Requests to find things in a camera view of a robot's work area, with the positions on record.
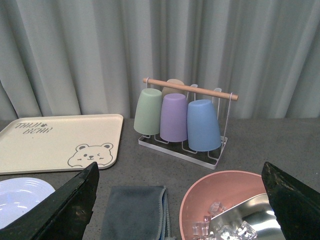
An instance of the stainless steel bowl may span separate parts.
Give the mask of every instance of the stainless steel bowl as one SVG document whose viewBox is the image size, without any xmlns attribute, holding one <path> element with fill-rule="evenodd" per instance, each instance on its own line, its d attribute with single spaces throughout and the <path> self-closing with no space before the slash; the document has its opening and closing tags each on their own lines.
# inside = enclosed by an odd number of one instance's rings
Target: stainless steel bowl
<svg viewBox="0 0 320 240">
<path fill-rule="evenodd" d="M 266 193 L 256 195 L 211 219 L 209 232 L 216 233 L 229 225 L 237 230 L 242 221 L 248 222 L 257 231 L 257 240 L 286 240 Z"/>
</svg>

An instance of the cup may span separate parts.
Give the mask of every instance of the cup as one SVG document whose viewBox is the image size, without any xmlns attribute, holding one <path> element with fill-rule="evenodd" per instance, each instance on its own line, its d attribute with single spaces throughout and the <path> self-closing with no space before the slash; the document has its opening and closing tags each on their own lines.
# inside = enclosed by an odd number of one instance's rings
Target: cup
<svg viewBox="0 0 320 240">
<path fill-rule="evenodd" d="M 201 99 L 189 103 L 187 134 L 191 150 L 208 152 L 221 146 L 219 123 L 212 101 Z"/>
<path fill-rule="evenodd" d="M 133 128 L 143 135 L 156 135 L 160 132 L 162 92 L 154 88 L 141 91 L 136 106 Z"/>
<path fill-rule="evenodd" d="M 169 93 L 164 96 L 160 119 L 160 137 L 163 140 L 177 143 L 188 139 L 187 110 L 185 95 Z"/>
<path fill-rule="evenodd" d="M 169 79 L 167 82 L 172 83 L 172 84 L 185 85 L 184 82 L 179 79 Z M 166 86 L 162 89 L 162 97 L 163 98 L 167 94 L 184 94 L 184 93 L 185 93 L 185 91 L 183 91 L 183 90 L 179 90 L 179 89 L 175 89 L 175 88 L 171 88 L 171 87 L 166 87 Z"/>
</svg>

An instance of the purple cup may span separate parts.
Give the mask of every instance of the purple cup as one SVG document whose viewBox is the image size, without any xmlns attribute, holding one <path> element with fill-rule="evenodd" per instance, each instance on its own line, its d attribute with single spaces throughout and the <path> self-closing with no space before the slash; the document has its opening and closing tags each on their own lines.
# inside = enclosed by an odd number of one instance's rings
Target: purple cup
<svg viewBox="0 0 320 240">
<path fill-rule="evenodd" d="M 168 142 L 183 142 L 187 134 L 188 101 L 181 93 L 164 96 L 160 118 L 160 137 Z"/>
</svg>

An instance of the pink bowl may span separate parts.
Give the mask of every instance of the pink bowl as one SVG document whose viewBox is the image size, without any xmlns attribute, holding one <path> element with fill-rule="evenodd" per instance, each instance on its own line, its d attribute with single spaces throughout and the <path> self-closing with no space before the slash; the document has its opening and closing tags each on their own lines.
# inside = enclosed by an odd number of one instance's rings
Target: pink bowl
<svg viewBox="0 0 320 240">
<path fill-rule="evenodd" d="M 182 240 L 194 237 L 193 222 L 203 221 L 213 202 L 221 202 L 229 209 L 263 193 L 266 189 L 259 174 L 230 170 L 204 176 L 189 188 L 182 200 L 179 214 Z"/>
</svg>

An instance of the gray cloth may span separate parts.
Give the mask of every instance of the gray cloth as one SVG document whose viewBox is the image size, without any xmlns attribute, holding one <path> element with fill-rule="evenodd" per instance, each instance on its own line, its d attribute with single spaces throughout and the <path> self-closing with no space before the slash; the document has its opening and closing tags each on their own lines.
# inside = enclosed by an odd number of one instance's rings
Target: gray cloth
<svg viewBox="0 0 320 240">
<path fill-rule="evenodd" d="M 113 186 L 101 240 L 174 240 L 164 186 Z"/>
</svg>

